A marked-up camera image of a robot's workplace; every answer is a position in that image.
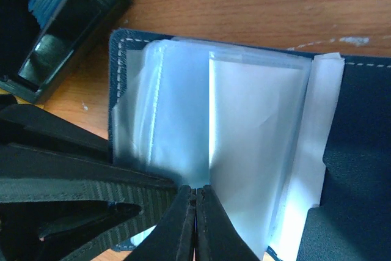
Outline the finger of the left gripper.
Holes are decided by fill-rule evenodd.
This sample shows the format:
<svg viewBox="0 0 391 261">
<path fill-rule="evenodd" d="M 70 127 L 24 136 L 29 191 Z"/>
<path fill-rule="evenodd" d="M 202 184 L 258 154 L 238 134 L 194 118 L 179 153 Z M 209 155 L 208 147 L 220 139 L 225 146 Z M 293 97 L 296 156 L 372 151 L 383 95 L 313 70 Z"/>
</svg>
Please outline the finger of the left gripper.
<svg viewBox="0 0 391 261">
<path fill-rule="evenodd" d="M 1 259 L 92 260 L 158 223 L 170 180 L 98 161 L 1 147 Z"/>
<path fill-rule="evenodd" d="M 1 118 L 108 153 L 108 141 L 41 108 L 28 104 L 1 107 Z"/>
</svg>

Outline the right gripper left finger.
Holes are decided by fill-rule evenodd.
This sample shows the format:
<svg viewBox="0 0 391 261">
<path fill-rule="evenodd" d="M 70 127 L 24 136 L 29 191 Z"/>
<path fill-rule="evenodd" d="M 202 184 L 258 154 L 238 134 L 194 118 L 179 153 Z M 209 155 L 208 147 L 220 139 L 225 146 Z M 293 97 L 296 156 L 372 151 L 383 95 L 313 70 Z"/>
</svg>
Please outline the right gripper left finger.
<svg viewBox="0 0 391 261">
<path fill-rule="evenodd" d="M 126 260 L 192 260 L 196 192 L 182 186 L 151 234 Z"/>
</svg>

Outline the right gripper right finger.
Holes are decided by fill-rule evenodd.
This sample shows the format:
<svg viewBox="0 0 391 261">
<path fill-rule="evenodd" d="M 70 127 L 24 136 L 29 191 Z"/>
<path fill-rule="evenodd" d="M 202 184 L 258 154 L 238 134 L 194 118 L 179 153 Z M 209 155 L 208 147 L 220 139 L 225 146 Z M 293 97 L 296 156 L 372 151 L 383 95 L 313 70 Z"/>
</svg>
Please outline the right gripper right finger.
<svg viewBox="0 0 391 261">
<path fill-rule="evenodd" d="M 259 259 L 235 230 L 210 185 L 196 191 L 195 259 Z"/>
</svg>

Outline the blue leather card holder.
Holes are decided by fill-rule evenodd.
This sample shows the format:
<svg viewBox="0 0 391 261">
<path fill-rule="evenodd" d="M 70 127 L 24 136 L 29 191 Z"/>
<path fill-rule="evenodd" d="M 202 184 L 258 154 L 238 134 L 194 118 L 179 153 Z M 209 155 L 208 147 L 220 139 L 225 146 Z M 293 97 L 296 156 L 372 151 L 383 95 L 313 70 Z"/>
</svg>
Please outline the blue leather card holder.
<svg viewBox="0 0 391 261">
<path fill-rule="evenodd" d="M 390 259 L 389 57 L 118 29 L 108 132 L 116 165 L 210 185 L 258 260 Z"/>
</svg>

